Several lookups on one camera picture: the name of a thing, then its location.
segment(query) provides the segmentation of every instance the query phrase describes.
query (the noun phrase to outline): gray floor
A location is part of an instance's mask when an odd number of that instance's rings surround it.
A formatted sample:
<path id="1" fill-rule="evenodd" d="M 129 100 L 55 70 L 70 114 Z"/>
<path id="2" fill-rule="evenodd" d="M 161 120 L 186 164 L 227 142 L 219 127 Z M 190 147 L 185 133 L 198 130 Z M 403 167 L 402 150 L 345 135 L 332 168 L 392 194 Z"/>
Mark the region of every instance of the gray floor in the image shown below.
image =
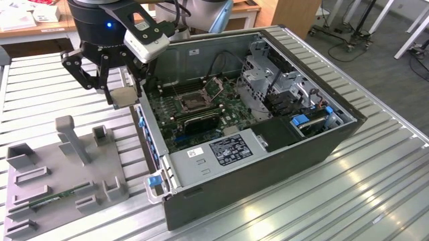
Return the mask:
<path id="1" fill-rule="evenodd" d="M 340 17 L 351 0 L 341 4 L 336 15 L 335 23 L 340 22 Z M 331 9 L 335 0 L 323 0 L 323 7 Z M 356 27 L 356 22 L 364 11 L 367 4 L 360 3 L 352 16 L 351 25 Z M 363 29 L 368 30 L 378 17 L 380 9 L 374 8 L 367 17 Z M 351 63 L 335 61 L 327 55 L 329 47 L 340 43 L 332 37 L 317 33 L 313 37 L 307 37 L 305 42 L 324 55 L 331 62 L 354 78 L 354 80 L 384 102 L 390 108 L 429 136 L 429 82 L 422 80 L 408 67 L 408 54 L 406 53 L 399 60 L 392 56 L 408 38 L 404 33 L 411 22 L 395 15 L 388 14 L 380 23 L 371 40 L 374 44 L 367 52 Z M 429 34 L 422 33 L 416 39 L 422 43 L 429 39 Z M 331 54 L 339 59 L 350 59 L 360 53 L 356 49 L 345 53 L 344 49 L 335 48 Z M 429 67 L 429 56 L 424 59 Z M 412 62 L 412 67 L 418 73 L 427 75 L 418 63 Z"/>

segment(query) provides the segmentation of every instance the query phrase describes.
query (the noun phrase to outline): desk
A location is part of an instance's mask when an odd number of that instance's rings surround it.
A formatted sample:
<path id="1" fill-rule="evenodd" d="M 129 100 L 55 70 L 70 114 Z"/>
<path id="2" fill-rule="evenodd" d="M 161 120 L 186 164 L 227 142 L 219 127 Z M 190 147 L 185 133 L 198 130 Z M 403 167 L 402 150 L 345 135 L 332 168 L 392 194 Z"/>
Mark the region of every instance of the desk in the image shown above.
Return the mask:
<path id="1" fill-rule="evenodd" d="M 68 24 L 72 19 L 66 0 L 58 0 L 55 6 L 61 17 L 57 23 L 37 23 L 37 26 L 0 32 L 0 45 L 33 42 L 47 39 L 69 38 L 73 42 L 73 33 L 68 33 Z"/>
<path id="2" fill-rule="evenodd" d="M 80 38 L 76 32 L 76 25 L 69 12 L 66 0 L 59 0 L 55 5 L 61 12 L 61 18 L 57 23 L 37 23 L 37 26 L 31 28 L 0 32 L 0 45 L 68 38 L 73 48 L 77 49 Z M 154 17 L 154 11 L 149 11 L 146 5 L 142 6 L 142 8 L 148 11 L 149 15 Z M 248 6 L 245 3 L 236 3 L 232 7 L 229 19 L 244 18 L 244 29 L 252 28 L 259 10 L 259 6 Z"/>

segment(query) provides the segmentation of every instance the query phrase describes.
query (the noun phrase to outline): slotted aluminum table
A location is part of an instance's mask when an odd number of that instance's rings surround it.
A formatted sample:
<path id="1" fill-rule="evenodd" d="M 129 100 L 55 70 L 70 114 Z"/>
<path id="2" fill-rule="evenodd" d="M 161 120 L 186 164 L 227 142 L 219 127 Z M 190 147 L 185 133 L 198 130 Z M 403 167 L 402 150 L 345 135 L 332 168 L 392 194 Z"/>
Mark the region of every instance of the slotted aluminum table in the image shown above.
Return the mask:
<path id="1" fill-rule="evenodd" d="M 174 231 L 166 231 L 160 204 L 146 201 L 148 171 L 128 109 L 113 110 L 102 95 L 80 87 L 57 54 L 13 59 L 5 66 L 1 157 L 13 143 L 35 148 L 55 142 L 53 118 L 70 114 L 78 135 L 100 123 L 114 130 L 130 192 L 122 203 L 31 240 L 429 239 L 426 136 L 287 29 L 265 29 L 368 119 L 319 165 Z M 94 66 L 85 62 L 84 68 Z M 114 70 L 108 84 L 121 84 Z M 2 160 L 0 215 L 6 170 Z"/>

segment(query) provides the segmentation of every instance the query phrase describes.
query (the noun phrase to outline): black cable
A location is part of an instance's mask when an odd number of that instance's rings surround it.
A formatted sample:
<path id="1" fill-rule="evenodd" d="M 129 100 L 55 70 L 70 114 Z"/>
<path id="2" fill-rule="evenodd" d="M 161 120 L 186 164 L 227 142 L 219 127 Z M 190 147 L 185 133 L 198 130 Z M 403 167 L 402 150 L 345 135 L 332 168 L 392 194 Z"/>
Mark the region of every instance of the black cable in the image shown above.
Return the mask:
<path id="1" fill-rule="evenodd" d="M 420 49 L 426 50 L 427 45 L 429 45 L 429 39 L 420 45 Z"/>
<path id="2" fill-rule="evenodd" d="M 367 4 L 366 5 L 366 9 L 364 9 L 364 11 L 363 11 L 363 13 L 362 13 L 362 15 L 360 15 L 360 18 L 359 18 L 359 21 L 358 21 L 358 23 L 362 21 L 362 19 L 363 19 L 363 15 L 364 15 L 364 13 L 366 13 L 366 11 L 367 11 L 367 9 L 368 9 L 368 6 L 370 6 L 370 4 Z M 355 29 L 354 29 L 354 27 L 351 26 L 351 24 L 350 23 L 345 23 L 347 25 L 348 25 L 348 27 L 351 28 L 351 30 L 355 32 Z M 371 36 L 374 33 L 368 33 L 368 31 L 367 30 L 364 30 L 364 29 L 362 29 L 360 31 L 359 31 L 359 34 L 362 35 L 362 31 L 364 31 L 364 32 L 367 32 L 367 35 L 368 36 Z"/>
<path id="3" fill-rule="evenodd" d="M 427 80 L 424 77 L 422 77 L 420 74 L 418 74 L 418 72 L 414 70 L 412 65 L 411 65 L 411 59 L 412 59 L 412 58 L 414 58 L 415 61 L 419 63 L 419 65 L 424 68 L 424 70 L 429 72 L 429 69 L 426 68 L 426 66 L 423 65 L 423 63 L 419 61 L 419 59 L 415 57 L 415 55 L 412 55 L 412 54 L 410 54 L 410 56 L 408 56 L 408 62 L 407 62 L 408 67 L 410 67 L 411 71 L 414 72 L 414 74 L 415 74 L 419 78 L 422 78 L 424 81 L 429 82 L 429 80 Z"/>
<path id="4" fill-rule="evenodd" d="M 267 96 L 268 96 L 268 94 L 269 94 L 269 91 L 271 91 L 271 89 L 272 89 L 272 87 L 273 87 L 273 84 L 276 83 L 276 81 L 277 81 L 277 80 L 279 80 L 279 78 L 280 78 L 280 74 L 281 74 L 281 71 L 280 71 L 280 70 L 279 70 L 279 71 L 276 71 L 276 74 L 275 74 L 273 80 L 272 80 L 272 82 L 271 82 L 271 84 L 269 84 L 269 86 L 268 86 L 268 88 L 267 88 L 265 98 L 267 98 Z"/>
<path id="5" fill-rule="evenodd" d="M 224 53 L 227 53 L 227 54 L 229 54 L 231 56 L 233 56 L 233 57 L 237 59 L 237 61 L 239 61 L 241 64 L 244 64 L 244 62 L 243 62 L 243 60 L 239 58 L 239 56 L 236 56 L 235 54 L 232 54 L 228 50 L 221 50 L 220 52 L 216 53 L 216 55 L 215 55 L 215 57 L 213 57 L 213 59 L 212 59 L 212 62 L 211 62 L 211 65 L 209 65 L 209 69 L 208 69 L 208 71 L 207 71 L 205 79 L 208 78 L 208 76 L 209 76 L 209 74 L 211 74 L 212 66 L 215 65 L 215 62 L 216 62 L 217 57 L 219 57 L 221 54 L 224 54 Z"/>
<path id="6" fill-rule="evenodd" d="M 339 36 L 332 35 L 331 33 L 324 32 L 324 31 L 321 31 L 321 30 L 319 30 L 319 29 L 317 29 L 316 31 L 317 31 L 317 32 L 321 32 L 323 34 L 325 34 L 325 35 L 329 36 L 329 37 L 333 37 L 333 38 L 336 38 L 336 39 L 340 39 L 345 44 L 350 44 L 348 41 L 347 41 L 345 39 L 340 38 Z"/>
<path id="7" fill-rule="evenodd" d="M 251 110 L 253 110 L 253 111 L 256 111 L 256 112 L 260 112 L 260 113 L 271 113 L 269 111 L 261 111 L 261 110 L 256 110 L 256 109 L 253 109 L 253 108 L 248 108 L 248 109 L 251 109 Z"/>
<path id="8" fill-rule="evenodd" d="M 325 17 L 324 17 L 324 12 L 323 12 L 323 0 L 321 0 L 321 2 L 320 2 L 320 8 L 321 8 L 321 16 L 323 16 L 323 20 L 324 20 L 324 26 L 325 26 L 325 27 L 329 27 L 328 24 L 327 24 L 327 22 L 325 22 Z"/>
<path id="9" fill-rule="evenodd" d="M 173 4 L 173 2 L 172 1 L 165 1 L 164 3 L 166 3 L 166 4 Z M 160 5 L 160 4 L 154 4 L 157 7 L 160 7 L 164 11 L 166 11 L 168 13 L 170 13 L 170 14 L 176 14 L 176 12 L 174 11 L 172 11 L 172 10 L 169 10 L 168 8 L 165 8 L 162 5 Z M 181 4 L 178 4 L 178 7 L 180 7 L 180 9 L 185 12 L 185 14 L 186 14 L 186 16 L 185 17 L 189 17 L 190 16 L 190 14 L 189 14 L 189 11 L 186 10 L 186 8 L 181 5 Z"/>
<path id="10" fill-rule="evenodd" d="M 339 61 L 339 62 L 350 63 L 350 62 L 354 61 L 362 54 L 366 53 L 366 50 L 364 50 L 364 51 L 363 51 L 360 54 L 358 54 L 352 59 L 348 59 L 348 60 L 337 59 L 337 58 L 335 58 L 335 57 L 331 55 L 329 51 L 331 51 L 333 48 L 336 48 L 337 46 L 340 46 L 340 45 L 343 45 L 343 43 L 336 44 L 335 46 L 332 46 L 332 47 L 327 50 L 328 56 L 329 56 L 333 60 L 336 60 L 336 61 Z"/>
<path id="11" fill-rule="evenodd" d="M 347 15 L 348 10 L 350 10 L 350 7 L 351 7 L 351 4 L 354 3 L 354 1 L 355 1 L 355 0 L 352 0 L 352 1 L 350 2 L 348 6 L 347 6 L 347 9 L 345 9 L 345 12 L 343 13 L 343 15 L 341 15 L 341 17 L 340 17 L 340 21 L 341 21 L 341 22 L 343 22 L 343 17 Z"/>
<path id="12" fill-rule="evenodd" d="M 185 5 L 186 5 L 186 0 L 182 0 L 181 1 L 181 6 L 182 6 L 184 9 L 185 9 Z M 181 14 L 181 23 L 182 23 L 184 26 L 186 26 L 185 15 L 184 14 Z"/>

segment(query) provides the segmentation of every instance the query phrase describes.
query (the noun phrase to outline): white box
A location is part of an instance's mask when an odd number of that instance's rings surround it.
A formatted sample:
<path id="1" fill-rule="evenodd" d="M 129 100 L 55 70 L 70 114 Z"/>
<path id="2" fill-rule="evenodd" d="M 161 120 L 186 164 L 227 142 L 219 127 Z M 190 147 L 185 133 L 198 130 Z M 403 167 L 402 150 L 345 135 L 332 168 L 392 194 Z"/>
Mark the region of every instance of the white box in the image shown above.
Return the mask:
<path id="1" fill-rule="evenodd" d="M 0 14 L 0 31 L 10 31 L 34 27 L 34 19 L 30 12 L 7 9 Z"/>
<path id="2" fill-rule="evenodd" d="M 329 15 L 329 12 L 325 9 L 317 9 L 315 13 L 315 20 L 312 25 L 317 25 L 323 27 L 324 21 L 327 21 L 327 17 Z"/>
<path id="3" fill-rule="evenodd" d="M 33 11 L 33 17 L 38 23 L 53 23 L 59 21 L 59 10 L 57 6 L 38 6 Z"/>

